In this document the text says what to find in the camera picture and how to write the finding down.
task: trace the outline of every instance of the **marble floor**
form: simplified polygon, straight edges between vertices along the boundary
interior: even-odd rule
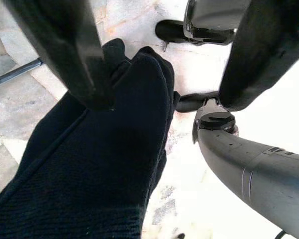
[[[217,90],[230,46],[163,42],[163,19],[182,20],[187,0],[91,0],[102,44],[121,38],[126,55],[151,46],[175,69],[181,94]],[[0,75],[38,57],[0,0]],[[66,88],[47,66],[0,85],[0,191],[14,176],[40,119]],[[208,169],[191,142],[195,113],[175,113],[166,146],[168,163],[149,202],[143,239],[273,239],[278,227],[246,206]],[[299,62],[247,109],[235,113],[240,136],[299,153]]]

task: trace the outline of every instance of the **floor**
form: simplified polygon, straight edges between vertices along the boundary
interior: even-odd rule
[[[163,19],[182,20],[187,0],[91,0],[101,42],[121,38],[126,55],[149,45],[175,69],[181,94],[217,90],[230,46],[170,44],[154,33]],[[0,0],[0,75],[38,57]],[[66,88],[41,66],[0,85],[0,191],[17,171],[39,120]],[[151,197],[143,239],[273,239],[280,231],[231,193],[191,142],[195,113],[175,113],[168,163]],[[299,62],[247,109],[235,113],[240,136],[299,153]]]

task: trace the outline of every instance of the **metal rod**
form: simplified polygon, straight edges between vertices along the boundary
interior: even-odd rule
[[[39,67],[43,64],[43,62],[41,61],[40,58],[34,60],[34,61],[31,61],[30,63],[24,65],[24,66],[21,66],[13,71],[10,71],[2,76],[0,76],[0,84],[8,81],[8,80],[11,80],[19,75],[22,75],[24,74],[25,72],[28,72],[36,67]]]

